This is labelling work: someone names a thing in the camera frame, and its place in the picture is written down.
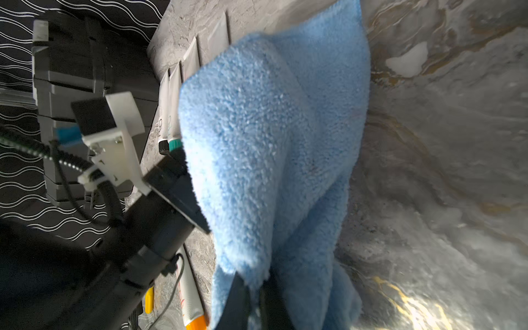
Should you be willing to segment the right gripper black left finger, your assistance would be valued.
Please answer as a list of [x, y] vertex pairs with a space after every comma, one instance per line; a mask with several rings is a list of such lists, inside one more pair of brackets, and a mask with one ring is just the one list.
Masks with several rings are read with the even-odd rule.
[[252, 310], [250, 289], [237, 272], [216, 330], [247, 330]]

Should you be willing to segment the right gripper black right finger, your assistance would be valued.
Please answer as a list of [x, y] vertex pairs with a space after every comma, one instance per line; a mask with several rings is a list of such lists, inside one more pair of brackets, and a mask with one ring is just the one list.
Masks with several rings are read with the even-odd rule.
[[280, 295], [275, 273], [270, 272], [259, 291], [261, 328], [264, 330], [294, 330], [290, 316]]

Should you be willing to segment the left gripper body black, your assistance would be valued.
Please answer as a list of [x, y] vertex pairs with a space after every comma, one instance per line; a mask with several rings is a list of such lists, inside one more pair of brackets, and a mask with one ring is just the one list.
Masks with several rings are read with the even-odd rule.
[[175, 254], [191, 232], [210, 233], [193, 191], [184, 154], [170, 154], [144, 179], [151, 192], [125, 213], [92, 251], [94, 278], [151, 281], [175, 271]]

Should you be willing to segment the white tube green cap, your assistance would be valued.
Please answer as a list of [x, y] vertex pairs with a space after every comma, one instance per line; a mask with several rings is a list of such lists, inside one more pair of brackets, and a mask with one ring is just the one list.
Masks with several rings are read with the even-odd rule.
[[174, 151], [182, 147], [182, 134], [180, 129], [179, 101], [180, 89], [182, 85], [181, 65], [178, 63], [170, 69], [169, 76], [169, 119], [168, 124], [168, 143], [169, 151]]

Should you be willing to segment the blue microfiber cloth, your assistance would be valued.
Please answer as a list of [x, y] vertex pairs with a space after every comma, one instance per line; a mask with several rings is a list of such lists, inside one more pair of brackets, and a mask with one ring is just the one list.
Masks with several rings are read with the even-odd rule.
[[359, 1], [278, 34], [250, 34], [186, 81], [180, 125], [213, 233], [211, 325], [239, 275], [277, 282], [295, 329], [350, 329], [361, 311], [334, 257], [369, 104], [371, 57]]

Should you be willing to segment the white tube black cap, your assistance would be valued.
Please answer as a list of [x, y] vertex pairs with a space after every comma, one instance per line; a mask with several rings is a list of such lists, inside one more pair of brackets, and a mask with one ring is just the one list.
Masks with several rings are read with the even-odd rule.
[[166, 155], [169, 152], [168, 143], [168, 110], [169, 110], [169, 80], [170, 70], [166, 70], [159, 87], [159, 138], [158, 149], [161, 155]]

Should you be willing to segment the white tube pink cap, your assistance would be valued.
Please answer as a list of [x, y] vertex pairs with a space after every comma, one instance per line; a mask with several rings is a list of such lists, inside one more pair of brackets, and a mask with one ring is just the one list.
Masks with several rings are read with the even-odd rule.
[[183, 82], [192, 77], [201, 67], [197, 39], [194, 37], [181, 62]]

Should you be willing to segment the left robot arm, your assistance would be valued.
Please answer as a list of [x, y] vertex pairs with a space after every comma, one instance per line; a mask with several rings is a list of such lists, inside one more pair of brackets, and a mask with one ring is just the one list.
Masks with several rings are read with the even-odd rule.
[[2, 329], [119, 329], [155, 279], [177, 271], [177, 250], [208, 230], [185, 152], [145, 180], [151, 192], [91, 249], [1, 220]]

